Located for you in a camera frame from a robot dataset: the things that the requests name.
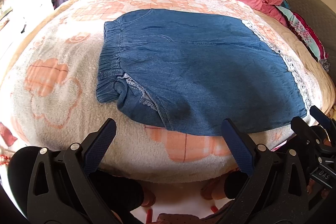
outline plaid pattern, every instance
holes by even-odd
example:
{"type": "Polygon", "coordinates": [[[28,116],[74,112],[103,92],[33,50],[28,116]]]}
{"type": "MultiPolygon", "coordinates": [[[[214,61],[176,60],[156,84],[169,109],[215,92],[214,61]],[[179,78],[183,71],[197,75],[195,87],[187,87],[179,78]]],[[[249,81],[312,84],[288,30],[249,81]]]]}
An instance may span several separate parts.
{"type": "Polygon", "coordinates": [[[145,131],[153,141],[164,144],[169,158],[175,162],[191,162],[210,155],[230,155],[222,137],[194,136],[153,126],[145,126],[145,131]]]}

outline quilted headboard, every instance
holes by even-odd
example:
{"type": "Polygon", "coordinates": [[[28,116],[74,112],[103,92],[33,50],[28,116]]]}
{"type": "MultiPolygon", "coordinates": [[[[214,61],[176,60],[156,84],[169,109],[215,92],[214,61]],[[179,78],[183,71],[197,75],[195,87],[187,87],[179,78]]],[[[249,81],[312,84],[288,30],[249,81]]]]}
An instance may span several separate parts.
{"type": "Polygon", "coordinates": [[[291,10],[301,15],[329,53],[329,75],[336,83],[336,13],[321,0],[287,0],[291,10]]]}

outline floor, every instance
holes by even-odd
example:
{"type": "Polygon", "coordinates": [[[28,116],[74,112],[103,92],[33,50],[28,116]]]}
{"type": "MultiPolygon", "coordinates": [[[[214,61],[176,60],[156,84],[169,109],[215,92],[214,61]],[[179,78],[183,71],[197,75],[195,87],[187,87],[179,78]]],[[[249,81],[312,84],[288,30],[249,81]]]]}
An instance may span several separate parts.
{"type": "MultiPolygon", "coordinates": [[[[156,195],[156,203],[153,206],[153,222],[160,213],[168,214],[191,214],[199,218],[212,214],[211,206],[221,208],[229,199],[207,201],[201,198],[200,190],[206,182],[155,184],[141,182],[156,195]]],[[[146,222],[147,210],[137,208],[132,214],[146,222]]]]}

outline bed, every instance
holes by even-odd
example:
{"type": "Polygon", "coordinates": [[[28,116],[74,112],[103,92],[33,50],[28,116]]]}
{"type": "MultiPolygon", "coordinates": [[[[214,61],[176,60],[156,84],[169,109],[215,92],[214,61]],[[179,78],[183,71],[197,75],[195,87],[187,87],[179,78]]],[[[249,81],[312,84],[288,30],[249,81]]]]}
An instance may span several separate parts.
{"type": "MultiPolygon", "coordinates": [[[[100,128],[111,117],[117,135],[101,167],[115,175],[158,183],[220,176],[236,163],[222,137],[194,136],[132,121],[115,102],[98,103],[95,90],[103,25],[138,9],[169,9],[239,18],[295,68],[306,107],[329,113],[334,84],[301,41],[279,21],[238,0],[70,0],[17,47],[0,89],[0,120],[23,145],[59,150],[100,128]]],[[[307,115],[309,125],[315,120],[307,115]]],[[[251,137],[273,149],[293,132],[283,126],[251,137]]]]}

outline silver screw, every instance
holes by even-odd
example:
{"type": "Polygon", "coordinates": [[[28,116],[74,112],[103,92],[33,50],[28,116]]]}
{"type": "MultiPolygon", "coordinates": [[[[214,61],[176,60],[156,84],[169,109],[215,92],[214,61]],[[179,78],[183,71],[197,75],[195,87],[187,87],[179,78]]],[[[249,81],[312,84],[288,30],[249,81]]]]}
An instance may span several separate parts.
{"type": "Polygon", "coordinates": [[[259,144],[258,145],[258,150],[264,152],[264,151],[266,151],[266,146],[264,146],[263,144],[259,144]]]}
{"type": "Polygon", "coordinates": [[[289,153],[290,153],[292,156],[296,156],[296,151],[293,150],[293,149],[290,149],[290,150],[289,150],[289,153]]]}
{"type": "Polygon", "coordinates": [[[45,154],[45,153],[47,153],[47,151],[48,151],[48,149],[46,148],[46,147],[43,147],[43,148],[41,148],[41,150],[40,150],[40,154],[45,154]]]}
{"type": "Polygon", "coordinates": [[[79,148],[79,143],[73,143],[70,148],[71,150],[77,150],[79,148]]]}

